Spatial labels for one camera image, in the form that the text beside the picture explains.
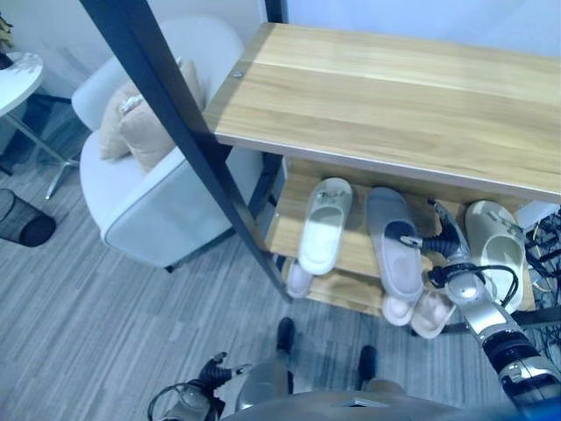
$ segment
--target gray carpet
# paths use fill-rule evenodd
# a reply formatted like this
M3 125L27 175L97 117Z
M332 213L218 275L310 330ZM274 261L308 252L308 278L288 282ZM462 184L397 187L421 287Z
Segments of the gray carpet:
M61 104L42 129L65 153L87 134ZM468 335L427 341L354 311L286 304L237 236L171 275L149 268L102 244L77 171L48 202L53 162L42 153L11 162L15 174L0 174L0 187L52 215L58 228L33 249L0 240L2 421L146 419L159 389L193 378L213 354L228 352L232 365L270 355L284 316L298 331L296 392L352 388L360 348L372 344L379 376L411 396L466 408L508 402ZM226 413L242 381L220 389Z

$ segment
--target wooden shelf top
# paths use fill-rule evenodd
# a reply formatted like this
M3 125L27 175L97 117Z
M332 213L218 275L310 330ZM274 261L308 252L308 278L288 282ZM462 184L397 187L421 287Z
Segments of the wooden shelf top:
M553 59L263 24L204 116L228 145L561 203L560 87Z

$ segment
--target white armchair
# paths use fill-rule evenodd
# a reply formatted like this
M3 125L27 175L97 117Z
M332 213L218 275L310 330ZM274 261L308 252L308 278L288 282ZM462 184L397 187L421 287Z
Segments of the white armchair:
M242 53L238 35L209 16L184 16L160 28L174 57L195 63L208 103ZM82 190L105 244L165 268L231 224L177 147L148 174L130 155L116 161L99 158L98 129L105 106L127 79L113 57L72 97L76 114L93 132L82 149ZM249 203L262 170L261 154L233 148L226 163Z

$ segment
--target lower wooden shelf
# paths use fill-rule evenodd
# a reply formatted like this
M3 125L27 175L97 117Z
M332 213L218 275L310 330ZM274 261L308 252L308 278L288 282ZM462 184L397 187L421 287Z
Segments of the lower wooden shelf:
M319 182L317 177L297 173L288 177L267 234L267 242L272 252L288 257L298 256L309 194ZM365 201L371 188L352 184L353 204L341 240L336 268L380 278L380 266L374 255L366 224ZM427 203L427 198L408 194L403 196L413 211L419 233L422 236L435 235L439 224L432 207ZM463 220L465 206L460 203L441 202L458 220ZM422 259L425 269L432 268L435 262L441 262L436 255L430 259L423 256Z
M267 242L272 252L289 258L283 268L285 280L291 260L298 256L309 194L319 182L318 177L292 173L280 196L267 234ZM371 188L352 184L353 206L345 227L336 268L314 280L308 298L380 316L384 290L380 282L380 267L367 230L365 213L366 195ZM436 234L440 230L439 223L426 197L409 194L403 196L413 211L419 233L423 236ZM461 203L440 202L462 226L465 206ZM425 273L435 264L444 264L442 257L435 253L430 255L430 258L423 256L422 259ZM524 271L522 286L524 297L520 310L534 310L534 295L527 269Z
M282 275L285 281L293 261L294 259L287 259L284 264ZM308 298L381 317L383 296L384 289L380 279L335 269L314 279Z

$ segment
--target gray slipper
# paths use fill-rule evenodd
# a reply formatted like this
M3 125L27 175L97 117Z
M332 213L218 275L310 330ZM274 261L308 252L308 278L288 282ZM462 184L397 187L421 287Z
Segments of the gray slipper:
M416 301L423 293L423 266L419 250L399 241L401 235L416 236L405 199L391 189L372 189L366 199L366 218L384 289L402 301Z

